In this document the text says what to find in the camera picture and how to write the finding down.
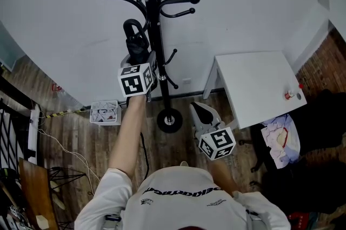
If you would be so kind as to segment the small wooden block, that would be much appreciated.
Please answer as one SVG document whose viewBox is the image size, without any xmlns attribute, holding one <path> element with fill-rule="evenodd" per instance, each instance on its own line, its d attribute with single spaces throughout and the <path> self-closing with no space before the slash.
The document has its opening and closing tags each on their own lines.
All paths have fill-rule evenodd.
<svg viewBox="0 0 346 230">
<path fill-rule="evenodd" d="M 49 222 L 43 215 L 37 215 L 36 221 L 39 229 L 46 230 L 49 229 Z"/>
</svg>

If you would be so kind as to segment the red bag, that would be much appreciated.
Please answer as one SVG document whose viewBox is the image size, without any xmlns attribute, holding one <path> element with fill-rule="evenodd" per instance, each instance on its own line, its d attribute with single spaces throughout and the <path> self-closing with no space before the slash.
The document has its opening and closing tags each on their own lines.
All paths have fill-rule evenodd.
<svg viewBox="0 0 346 230">
<path fill-rule="evenodd" d="M 287 216 L 291 230 L 307 230 L 310 213 L 293 212 Z"/>
</svg>

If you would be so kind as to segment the white printed t-shirt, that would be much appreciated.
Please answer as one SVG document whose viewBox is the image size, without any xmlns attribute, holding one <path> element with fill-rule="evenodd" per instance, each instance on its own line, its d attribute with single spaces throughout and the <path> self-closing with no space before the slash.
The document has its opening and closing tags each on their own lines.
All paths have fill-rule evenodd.
<svg viewBox="0 0 346 230">
<path fill-rule="evenodd" d="M 206 170 L 160 169 L 133 192 L 130 178 L 110 168 L 75 230 L 291 230 L 286 215 L 260 192 L 229 195 Z"/>
</svg>

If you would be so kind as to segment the plastic bottle with red cap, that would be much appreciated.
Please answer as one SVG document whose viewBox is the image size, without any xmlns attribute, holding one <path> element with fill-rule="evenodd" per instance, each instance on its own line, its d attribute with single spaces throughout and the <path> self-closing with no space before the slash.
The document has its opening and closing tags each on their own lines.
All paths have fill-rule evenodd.
<svg viewBox="0 0 346 230">
<path fill-rule="evenodd" d="M 304 85 L 303 84 L 299 84 L 298 87 L 296 87 L 295 89 L 291 89 L 291 88 L 287 89 L 285 91 L 285 93 L 284 93 L 284 98 L 286 100 L 289 100 L 289 99 L 294 98 L 294 97 L 297 98 L 296 95 L 298 93 L 301 94 L 301 90 L 303 88 L 304 88 Z"/>
</svg>

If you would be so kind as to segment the brown wooden board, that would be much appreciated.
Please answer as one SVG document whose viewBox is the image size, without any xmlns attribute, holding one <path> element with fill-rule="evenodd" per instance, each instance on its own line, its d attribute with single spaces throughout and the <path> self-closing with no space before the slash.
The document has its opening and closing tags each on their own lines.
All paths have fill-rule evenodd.
<svg viewBox="0 0 346 230">
<path fill-rule="evenodd" d="M 20 158 L 19 176 L 29 222 L 40 230 L 36 216 L 42 215 L 48 221 L 48 230 L 59 230 L 51 200 L 47 169 Z"/>
</svg>

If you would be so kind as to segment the pile of pale clothes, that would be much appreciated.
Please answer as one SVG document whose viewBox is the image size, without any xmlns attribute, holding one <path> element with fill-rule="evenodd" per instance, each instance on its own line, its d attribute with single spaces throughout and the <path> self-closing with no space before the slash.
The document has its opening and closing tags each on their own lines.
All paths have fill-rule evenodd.
<svg viewBox="0 0 346 230">
<path fill-rule="evenodd" d="M 262 123 L 261 133 L 267 147 L 270 148 L 277 169 L 298 161 L 301 144 L 297 128 L 289 114 L 269 119 Z"/>
</svg>

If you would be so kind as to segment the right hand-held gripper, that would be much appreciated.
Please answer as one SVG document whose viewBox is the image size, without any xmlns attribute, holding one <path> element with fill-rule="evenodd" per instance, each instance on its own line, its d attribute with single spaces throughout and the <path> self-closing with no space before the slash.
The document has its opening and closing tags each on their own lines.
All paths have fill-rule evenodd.
<svg viewBox="0 0 346 230">
<path fill-rule="evenodd" d="M 189 107 L 194 125 L 200 130 L 206 130 L 209 124 L 222 122 L 218 112 L 209 105 L 191 102 Z M 197 140 L 198 148 L 211 161 L 232 154 L 236 147 L 236 140 L 230 126 L 212 127 L 200 134 Z"/>
</svg>

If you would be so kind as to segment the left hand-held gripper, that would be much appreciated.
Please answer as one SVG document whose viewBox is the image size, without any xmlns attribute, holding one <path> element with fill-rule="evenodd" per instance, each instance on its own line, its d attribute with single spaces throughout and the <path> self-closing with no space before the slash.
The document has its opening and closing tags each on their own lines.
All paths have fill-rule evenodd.
<svg viewBox="0 0 346 230">
<path fill-rule="evenodd" d="M 155 50 L 149 53 L 148 63 L 132 65 L 131 62 L 131 56 L 126 55 L 118 70 L 118 81 L 123 96 L 129 98 L 146 95 L 151 98 L 152 91 L 157 87 Z"/>
</svg>

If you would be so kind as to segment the black lattice rack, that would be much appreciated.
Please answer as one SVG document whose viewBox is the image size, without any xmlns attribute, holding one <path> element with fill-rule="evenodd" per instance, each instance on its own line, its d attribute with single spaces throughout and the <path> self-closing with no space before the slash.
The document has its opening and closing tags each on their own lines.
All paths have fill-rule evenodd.
<svg viewBox="0 0 346 230">
<path fill-rule="evenodd" d="M 9 168 L 19 173 L 20 158 L 35 155 L 29 149 L 31 119 L 13 110 L 0 98 L 0 170 Z"/>
</svg>

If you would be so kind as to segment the clear crushed plastic bottle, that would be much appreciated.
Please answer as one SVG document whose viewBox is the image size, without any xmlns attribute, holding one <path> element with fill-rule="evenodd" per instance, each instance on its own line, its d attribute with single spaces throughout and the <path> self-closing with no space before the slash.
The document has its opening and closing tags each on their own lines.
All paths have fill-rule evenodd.
<svg viewBox="0 0 346 230">
<path fill-rule="evenodd" d="M 57 85 L 56 83 L 52 84 L 51 89 L 52 89 L 52 92 L 57 94 L 58 96 L 62 96 L 65 94 L 64 89 L 62 87 L 60 87 L 59 85 Z"/>
</svg>

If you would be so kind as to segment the black metal coat rack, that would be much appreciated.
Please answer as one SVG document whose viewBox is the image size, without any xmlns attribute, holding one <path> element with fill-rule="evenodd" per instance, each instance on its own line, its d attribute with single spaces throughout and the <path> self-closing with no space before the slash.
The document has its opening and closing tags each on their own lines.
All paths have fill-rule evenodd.
<svg viewBox="0 0 346 230">
<path fill-rule="evenodd" d="M 162 8 L 168 4 L 191 3 L 197 4 L 200 0 L 123 0 L 137 7 L 145 17 L 145 23 L 141 24 L 149 42 L 149 53 L 152 50 L 156 52 L 156 68 L 157 86 L 161 89 L 164 103 L 164 109 L 157 116 L 157 125 L 159 129 L 165 133 L 177 132 L 183 122 L 182 115 L 170 104 L 170 96 L 168 86 L 172 85 L 174 89 L 178 88 L 168 76 L 165 67 L 170 63 L 164 56 L 161 20 L 160 17 L 169 17 L 163 12 Z"/>
</svg>

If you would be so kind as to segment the white power strip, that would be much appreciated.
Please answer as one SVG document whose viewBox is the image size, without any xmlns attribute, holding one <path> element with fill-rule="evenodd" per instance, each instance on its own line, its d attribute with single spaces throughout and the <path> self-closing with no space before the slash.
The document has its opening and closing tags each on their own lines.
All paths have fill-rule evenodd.
<svg viewBox="0 0 346 230">
<path fill-rule="evenodd" d="M 40 109 L 38 105 L 31 110 L 29 133 L 28 133 L 28 149 L 31 151 L 37 151 L 37 130 L 39 124 Z"/>
</svg>

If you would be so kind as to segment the white table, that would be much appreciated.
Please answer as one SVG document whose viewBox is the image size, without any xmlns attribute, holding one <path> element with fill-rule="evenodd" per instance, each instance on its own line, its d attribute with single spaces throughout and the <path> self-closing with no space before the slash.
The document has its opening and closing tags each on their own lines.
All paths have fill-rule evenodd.
<svg viewBox="0 0 346 230">
<path fill-rule="evenodd" d="M 203 99 L 207 99 L 220 78 L 226 91 L 234 120 L 231 128 L 243 129 L 281 116 L 307 101 L 286 100 L 287 89 L 295 89 L 299 82 L 280 51 L 250 52 L 215 56 L 205 85 Z"/>
</svg>

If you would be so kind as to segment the black office chair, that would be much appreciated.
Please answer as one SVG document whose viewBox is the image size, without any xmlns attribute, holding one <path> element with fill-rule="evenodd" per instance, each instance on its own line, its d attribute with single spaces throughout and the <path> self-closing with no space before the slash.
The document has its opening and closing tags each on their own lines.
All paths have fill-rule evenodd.
<svg viewBox="0 0 346 230">
<path fill-rule="evenodd" d="M 308 164 L 305 155 L 314 150 L 335 148 L 346 133 L 346 92 L 323 90 L 311 103 L 289 113 L 297 128 L 301 150 L 297 162 L 277 169 L 266 146 L 261 124 L 251 126 L 250 134 L 257 163 L 251 172 L 265 165 L 260 187 L 264 196 L 286 215 L 293 212 L 333 213 L 346 204 L 346 163 L 338 160 Z"/>
</svg>

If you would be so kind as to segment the person's right forearm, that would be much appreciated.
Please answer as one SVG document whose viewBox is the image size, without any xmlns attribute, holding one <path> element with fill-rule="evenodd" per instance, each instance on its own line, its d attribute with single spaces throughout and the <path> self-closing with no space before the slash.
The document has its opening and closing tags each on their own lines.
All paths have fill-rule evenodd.
<svg viewBox="0 0 346 230">
<path fill-rule="evenodd" d="M 230 196 L 233 197 L 234 193 L 239 191 L 231 174 L 231 170 L 225 161 L 218 159 L 210 162 L 209 170 L 214 183 L 222 190 L 226 191 Z"/>
</svg>

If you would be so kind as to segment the yellow black striped strip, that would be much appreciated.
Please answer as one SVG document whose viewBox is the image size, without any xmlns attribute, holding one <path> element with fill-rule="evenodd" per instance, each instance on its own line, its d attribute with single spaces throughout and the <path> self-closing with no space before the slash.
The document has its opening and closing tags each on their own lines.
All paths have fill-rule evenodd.
<svg viewBox="0 0 346 230">
<path fill-rule="evenodd" d="M 45 116 L 43 116 L 42 118 L 54 118 L 54 117 L 59 117 L 59 116 L 65 116 L 67 114 L 73 114 L 73 113 L 82 113 L 82 112 L 85 112 L 85 111 L 88 111 L 86 109 L 81 109 L 81 110 L 66 110 L 66 111 L 61 111 L 61 112 L 57 112 L 57 113 L 52 113 L 52 114 L 47 114 Z"/>
</svg>

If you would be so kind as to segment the person's left forearm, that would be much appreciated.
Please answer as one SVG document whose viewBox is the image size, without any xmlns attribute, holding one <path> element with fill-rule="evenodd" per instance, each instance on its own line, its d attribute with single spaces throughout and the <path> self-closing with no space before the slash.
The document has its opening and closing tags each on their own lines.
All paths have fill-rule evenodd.
<svg viewBox="0 0 346 230">
<path fill-rule="evenodd" d="M 139 138 L 145 114 L 145 95 L 129 98 L 128 108 L 109 157 L 109 167 L 133 178 L 139 151 Z"/>
</svg>

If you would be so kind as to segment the white bin with papers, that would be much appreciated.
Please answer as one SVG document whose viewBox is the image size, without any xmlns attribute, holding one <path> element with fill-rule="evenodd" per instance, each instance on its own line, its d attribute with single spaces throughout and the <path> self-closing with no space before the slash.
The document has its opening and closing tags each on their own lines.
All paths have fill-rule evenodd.
<svg viewBox="0 0 346 230">
<path fill-rule="evenodd" d="M 99 126 L 118 126 L 122 121 L 122 108 L 118 101 L 93 102 L 90 108 L 90 122 Z"/>
</svg>

